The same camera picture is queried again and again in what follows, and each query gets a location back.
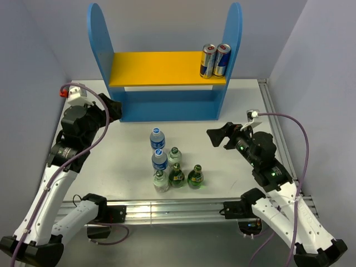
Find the blue-label water bottle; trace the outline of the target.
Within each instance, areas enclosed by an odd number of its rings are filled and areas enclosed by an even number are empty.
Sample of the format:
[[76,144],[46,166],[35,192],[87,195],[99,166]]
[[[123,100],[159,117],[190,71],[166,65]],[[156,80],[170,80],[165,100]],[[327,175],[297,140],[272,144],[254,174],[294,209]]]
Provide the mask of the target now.
[[156,149],[151,158],[152,166],[154,172],[161,170],[166,171],[168,167],[168,158],[167,154],[162,149]]
[[165,135],[158,127],[152,129],[150,145],[153,150],[163,149],[165,147]]

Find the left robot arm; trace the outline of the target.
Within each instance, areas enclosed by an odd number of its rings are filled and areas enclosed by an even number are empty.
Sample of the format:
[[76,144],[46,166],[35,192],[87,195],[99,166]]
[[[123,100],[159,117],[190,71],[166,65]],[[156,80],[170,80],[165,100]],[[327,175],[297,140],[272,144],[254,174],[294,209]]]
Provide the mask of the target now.
[[16,261],[33,266],[56,266],[65,245],[87,223],[102,222],[108,217],[107,199],[89,193],[78,206],[59,222],[58,211],[68,189],[99,140],[100,128],[121,119],[122,104],[97,95],[103,104],[86,99],[71,103],[63,113],[61,131],[51,148],[38,193],[22,223],[11,236],[1,238],[1,251]]

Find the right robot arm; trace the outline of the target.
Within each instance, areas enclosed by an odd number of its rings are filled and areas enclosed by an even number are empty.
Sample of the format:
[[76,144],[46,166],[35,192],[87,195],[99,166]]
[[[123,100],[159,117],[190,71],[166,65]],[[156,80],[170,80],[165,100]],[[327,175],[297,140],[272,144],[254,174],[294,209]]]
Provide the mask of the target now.
[[323,228],[297,194],[296,183],[275,157],[271,134],[253,133],[251,128],[231,122],[206,133],[214,147],[229,138],[224,148],[236,149],[252,166],[260,188],[242,194],[241,212],[265,221],[291,249],[297,266],[331,266],[347,251],[346,243]]

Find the green glass bottle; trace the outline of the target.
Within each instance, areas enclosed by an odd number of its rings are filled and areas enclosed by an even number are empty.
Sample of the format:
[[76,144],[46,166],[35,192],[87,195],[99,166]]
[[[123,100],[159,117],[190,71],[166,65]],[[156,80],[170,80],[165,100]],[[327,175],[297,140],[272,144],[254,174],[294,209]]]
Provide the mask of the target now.
[[199,189],[204,181],[204,174],[202,173],[201,165],[197,164],[194,166],[187,177],[188,186],[191,189]]
[[180,188],[185,180],[185,175],[181,169],[180,163],[173,164],[172,170],[169,173],[169,182],[173,188]]

